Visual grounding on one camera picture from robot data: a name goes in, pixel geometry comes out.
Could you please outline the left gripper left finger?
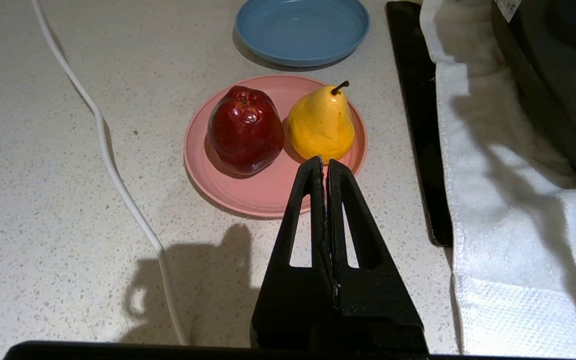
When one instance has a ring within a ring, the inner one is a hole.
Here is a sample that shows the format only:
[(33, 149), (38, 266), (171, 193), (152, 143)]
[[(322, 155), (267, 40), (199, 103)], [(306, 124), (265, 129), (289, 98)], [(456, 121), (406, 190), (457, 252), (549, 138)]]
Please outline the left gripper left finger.
[[(250, 325), (259, 349), (332, 352), (336, 292), (332, 244), (323, 186), (323, 161), (315, 156), (297, 170)], [(310, 196), (311, 266), (290, 260), (304, 196)]]

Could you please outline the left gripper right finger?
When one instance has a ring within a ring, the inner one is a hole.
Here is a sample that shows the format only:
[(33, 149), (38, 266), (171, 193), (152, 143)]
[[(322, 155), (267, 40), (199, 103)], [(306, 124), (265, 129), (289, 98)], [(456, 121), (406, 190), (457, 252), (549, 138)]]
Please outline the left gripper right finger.
[(418, 310), (354, 174), (339, 161), (327, 167), (335, 338), (357, 351), (426, 354)]

